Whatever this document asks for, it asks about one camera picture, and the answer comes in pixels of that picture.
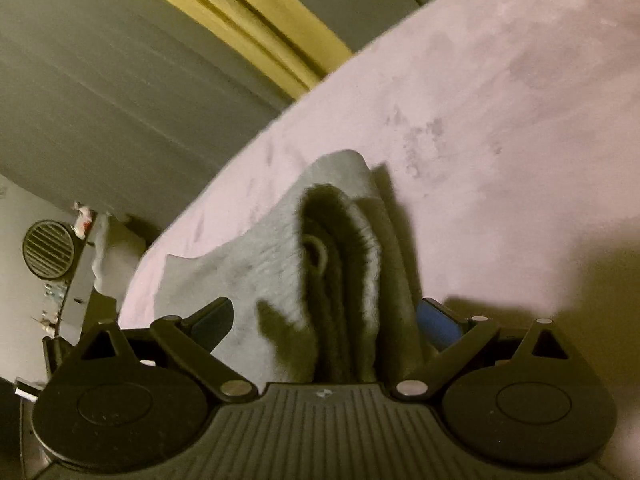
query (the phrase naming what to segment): gray wall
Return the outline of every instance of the gray wall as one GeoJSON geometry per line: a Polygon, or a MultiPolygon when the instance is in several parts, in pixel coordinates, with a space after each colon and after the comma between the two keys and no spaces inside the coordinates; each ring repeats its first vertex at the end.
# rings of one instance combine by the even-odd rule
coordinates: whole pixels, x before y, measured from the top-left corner
{"type": "Polygon", "coordinates": [[[164,0],[0,0],[0,173],[166,227],[290,104],[164,0]]]}
{"type": "Polygon", "coordinates": [[[22,238],[37,220],[71,221],[65,212],[0,175],[0,377],[46,380],[42,327],[31,319],[56,305],[22,259],[22,238]]]}

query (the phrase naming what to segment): clutter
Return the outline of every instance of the clutter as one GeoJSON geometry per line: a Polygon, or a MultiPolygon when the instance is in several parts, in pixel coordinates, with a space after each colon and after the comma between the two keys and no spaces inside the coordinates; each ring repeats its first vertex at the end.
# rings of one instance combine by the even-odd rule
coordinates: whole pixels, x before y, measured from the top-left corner
{"type": "Polygon", "coordinates": [[[56,327],[58,326],[58,321],[56,320],[56,322],[53,322],[52,320],[50,320],[47,317],[47,313],[45,311],[42,311],[42,316],[40,317],[40,319],[35,319],[34,317],[31,317],[31,319],[40,323],[42,325],[42,329],[47,333],[49,337],[56,336],[56,327]]]}
{"type": "Polygon", "coordinates": [[[44,295],[60,306],[65,299],[67,284],[65,282],[45,283],[44,289],[44,295]]]}
{"type": "Polygon", "coordinates": [[[74,222],[73,230],[78,238],[84,240],[89,231],[89,227],[91,227],[94,221],[95,212],[92,211],[89,206],[79,202],[74,203],[74,210],[78,212],[78,216],[74,222]]]}

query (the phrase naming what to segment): bed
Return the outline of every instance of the bed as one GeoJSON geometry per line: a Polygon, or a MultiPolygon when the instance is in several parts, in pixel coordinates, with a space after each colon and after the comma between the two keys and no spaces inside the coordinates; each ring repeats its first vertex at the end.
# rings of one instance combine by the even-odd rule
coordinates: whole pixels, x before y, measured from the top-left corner
{"type": "Polygon", "coordinates": [[[412,293],[552,317],[606,382],[603,463],[640,478],[637,0],[435,0],[272,123],[148,250],[120,313],[154,319],[168,254],[247,231],[318,156],[360,152],[412,293]]]}

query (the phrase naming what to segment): folded towel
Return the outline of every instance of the folded towel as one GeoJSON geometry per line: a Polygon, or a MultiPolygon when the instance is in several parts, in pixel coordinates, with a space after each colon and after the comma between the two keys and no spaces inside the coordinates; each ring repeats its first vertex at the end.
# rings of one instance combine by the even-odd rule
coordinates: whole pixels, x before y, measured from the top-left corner
{"type": "Polygon", "coordinates": [[[422,363],[398,241],[356,152],[306,168],[241,237],[169,256],[155,314],[187,317],[219,296],[232,300],[234,326],[213,355],[260,389],[393,382],[422,363]]]}

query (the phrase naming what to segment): metal pin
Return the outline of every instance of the metal pin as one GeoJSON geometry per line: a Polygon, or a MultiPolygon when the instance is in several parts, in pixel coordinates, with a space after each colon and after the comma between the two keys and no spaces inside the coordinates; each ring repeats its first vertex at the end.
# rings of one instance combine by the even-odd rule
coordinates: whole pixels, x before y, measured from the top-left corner
{"type": "Polygon", "coordinates": [[[220,386],[220,391],[227,397],[242,397],[251,393],[253,387],[247,381],[227,381],[220,386]]]}
{"type": "Polygon", "coordinates": [[[422,381],[407,379],[396,384],[396,390],[399,394],[407,397],[417,397],[427,392],[429,387],[422,381]]]}

